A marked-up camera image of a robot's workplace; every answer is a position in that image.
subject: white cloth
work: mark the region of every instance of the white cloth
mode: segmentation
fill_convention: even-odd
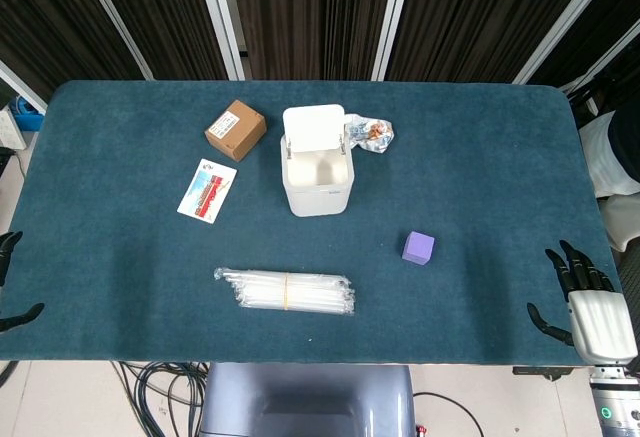
[[[608,136],[611,117],[613,112],[601,115],[580,129],[582,149],[596,197],[640,192],[640,182],[629,177],[611,150]]]
[[[600,212],[607,228],[609,245],[618,252],[640,237],[640,194],[614,195],[600,203]]]

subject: floor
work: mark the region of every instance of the floor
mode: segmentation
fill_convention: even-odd
[[[457,400],[475,415],[486,436],[601,436],[586,368],[557,382],[514,376],[506,366],[416,365],[411,375],[414,392]],[[174,435],[166,399],[152,399],[150,407],[166,435]],[[415,406],[416,420],[429,437],[479,435],[471,419],[447,401],[421,396]],[[186,413],[178,413],[177,421],[180,435],[186,436]],[[95,361],[21,362],[0,389],[0,435],[144,436],[111,365]]]

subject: cardboard box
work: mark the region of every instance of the cardboard box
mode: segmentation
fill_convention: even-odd
[[[239,162],[266,131],[264,117],[248,105],[235,100],[205,130],[204,135],[216,149]]]

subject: dark green felt surface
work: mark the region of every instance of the dark green felt surface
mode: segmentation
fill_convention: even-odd
[[[203,130],[233,99],[267,117],[241,163]],[[281,115],[339,103],[393,122],[354,149],[347,210],[300,219]],[[238,169],[214,225],[176,212],[201,158]],[[47,112],[12,230],[3,359],[577,364],[539,334],[568,315],[545,247],[564,238],[619,286],[569,106],[547,87],[370,82],[71,82]],[[424,267],[405,236],[436,238]],[[239,308],[217,266],[343,273],[353,317]]]

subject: purple cube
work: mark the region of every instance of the purple cube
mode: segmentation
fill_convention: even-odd
[[[436,239],[429,235],[424,235],[420,232],[411,232],[409,237],[407,237],[407,242],[404,244],[402,258],[414,264],[426,264],[431,258],[435,241]]]

